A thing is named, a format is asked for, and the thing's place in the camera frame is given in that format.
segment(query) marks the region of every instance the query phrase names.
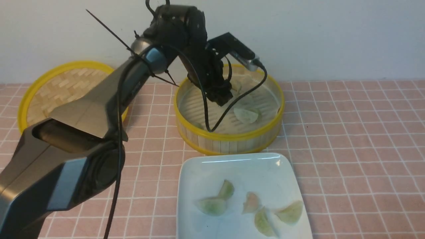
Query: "square plate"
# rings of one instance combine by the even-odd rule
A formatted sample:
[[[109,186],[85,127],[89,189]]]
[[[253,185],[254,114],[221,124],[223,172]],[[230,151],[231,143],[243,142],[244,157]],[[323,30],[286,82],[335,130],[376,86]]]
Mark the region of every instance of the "square plate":
[[[195,203],[217,196],[223,181],[235,187],[221,216],[208,216]],[[258,239],[266,238],[254,225],[254,214],[242,214],[246,194],[254,192],[260,207],[285,208],[303,198],[288,159],[275,153],[196,157],[186,161],[180,173],[177,200],[178,239]],[[290,226],[268,211],[278,238],[312,239],[305,208],[299,222]]]

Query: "black cable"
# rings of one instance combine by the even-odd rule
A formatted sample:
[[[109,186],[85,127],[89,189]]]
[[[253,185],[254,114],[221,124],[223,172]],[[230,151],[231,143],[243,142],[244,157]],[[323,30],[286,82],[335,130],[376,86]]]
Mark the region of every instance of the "black cable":
[[[115,212],[116,203],[118,200],[118,192],[119,192],[119,185],[121,182],[121,169],[122,169],[122,156],[123,156],[123,150],[122,150],[122,116],[121,116],[121,91],[122,91],[122,85],[124,84],[125,79],[127,78],[128,73],[130,70],[138,63],[140,60],[139,57],[135,57],[122,71],[121,77],[118,82],[118,90],[116,92],[116,103],[117,103],[117,117],[118,117],[118,171],[116,174],[116,182],[115,182],[115,189],[113,191],[113,197],[112,197],[112,203],[111,208],[109,212],[108,222],[106,223],[105,228],[105,234],[103,236],[103,239],[108,239],[109,232],[111,230],[113,215]]]

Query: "steamer basket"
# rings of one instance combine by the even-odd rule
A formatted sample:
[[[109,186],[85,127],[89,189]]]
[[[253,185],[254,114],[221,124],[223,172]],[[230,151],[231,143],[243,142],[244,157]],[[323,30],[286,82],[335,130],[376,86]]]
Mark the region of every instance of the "steamer basket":
[[[17,117],[20,132],[46,119],[54,108],[81,98],[112,72],[110,66],[93,61],[70,62],[46,72],[22,98]]]
[[[225,65],[225,78],[227,78],[228,70],[228,66]],[[232,70],[233,76],[230,82],[232,84],[235,81],[240,82],[241,93],[257,85],[264,77],[263,72],[250,72],[241,65],[232,65]],[[236,119],[231,109],[216,131],[210,133],[204,130],[204,103],[201,91],[186,78],[177,89],[174,98],[180,136],[193,149],[206,155],[260,152],[279,134],[285,101],[280,86],[271,76],[268,76],[264,84],[248,96],[251,98],[242,98],[234,107],[258,108],[261,111],[259,122],[243,124]],[[220,107],[208,101],[211,128],[230,103],[231,101]]]

